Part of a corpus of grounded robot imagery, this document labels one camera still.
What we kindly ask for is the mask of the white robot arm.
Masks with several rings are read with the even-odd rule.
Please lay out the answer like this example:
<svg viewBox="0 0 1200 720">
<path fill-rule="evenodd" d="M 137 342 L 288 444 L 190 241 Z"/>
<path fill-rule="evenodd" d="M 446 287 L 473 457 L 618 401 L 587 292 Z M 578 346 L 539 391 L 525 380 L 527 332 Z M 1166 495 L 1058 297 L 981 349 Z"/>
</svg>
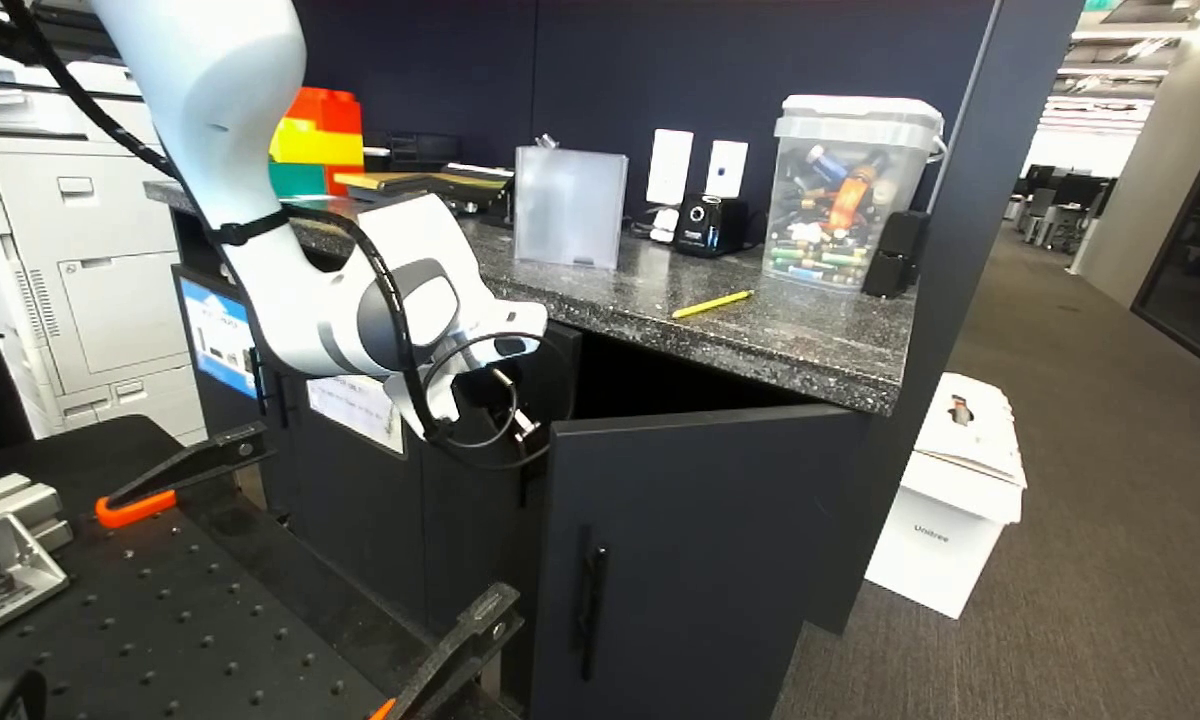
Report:
<svg viewBox="0 0 1200 720">
<path fill-rule="evenodd" d="M 306 79 L 292 0 L 93 0 L 179 187 L 253 300 L 265 349 L 300 376 L 374 376 L 412 428 L 454 421 L 454 380 L 532 356 L 537 300 L 500 300 L 434 193 L 360 213 L 326 273 L 267 178 L 267 144 Z"/>
</svg>

